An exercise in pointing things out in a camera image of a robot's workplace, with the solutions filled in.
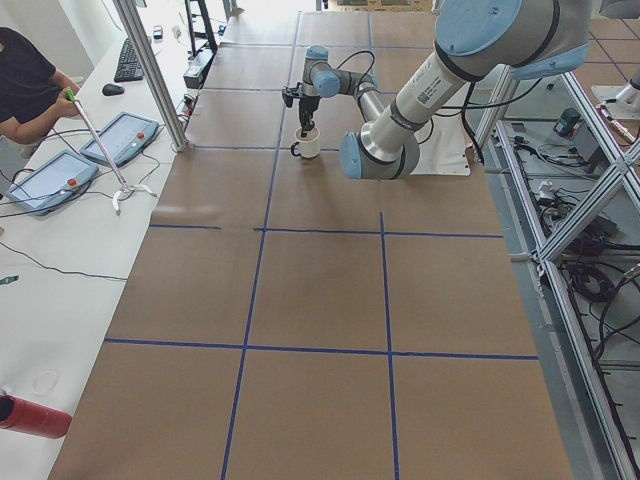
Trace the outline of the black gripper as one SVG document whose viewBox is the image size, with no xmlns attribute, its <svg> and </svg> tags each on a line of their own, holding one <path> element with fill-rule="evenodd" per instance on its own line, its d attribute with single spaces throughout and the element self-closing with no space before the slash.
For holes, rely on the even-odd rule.
<svg viewBox="0 0 640 480">
<path fill-rule="evenodd" d="M 315 127 L 313 115 L 318 108 L 318 96 L 303 96 L 299 99 L 299 119 L 301 120 L 300 137 L 306 137 L 307 132 Z"/>
</svg>

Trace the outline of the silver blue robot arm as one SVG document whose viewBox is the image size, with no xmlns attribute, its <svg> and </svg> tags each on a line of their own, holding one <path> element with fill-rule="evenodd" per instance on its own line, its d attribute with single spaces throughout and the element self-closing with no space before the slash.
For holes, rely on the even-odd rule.
<svg viewBox="0 0 640 480">
<path fill-rule="evenodd" d="M 322 46 L 307 49 L 302 79 L 283 88 L 283 101 L 298 107 L 301 128 L 309 132 L 321 99 L 353 97 L 365 123 L 341 141 L 344 174 L 404 178 L 419 162 L 416 132 L 464 85 L 498 65 L 510 67 L 517 80 L 576 69 L 587 56 L 590 19 L 588 1 L 445 1 L 433 52 L 390 104 L 383 104 L 369 74 L 332 67 Z"/>
</svg>

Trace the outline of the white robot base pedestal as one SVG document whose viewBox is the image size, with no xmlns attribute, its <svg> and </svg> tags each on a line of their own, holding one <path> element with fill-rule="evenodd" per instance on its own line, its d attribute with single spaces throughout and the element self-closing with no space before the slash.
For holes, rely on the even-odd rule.
<svg viewBox="0 0 640 480">
<path fill-rule="evenodd" d="M 420 157 L 412 175 L 470 175 L 466 138 L 458 116 L 432 117 L 415 138 Z"/>
</svg>

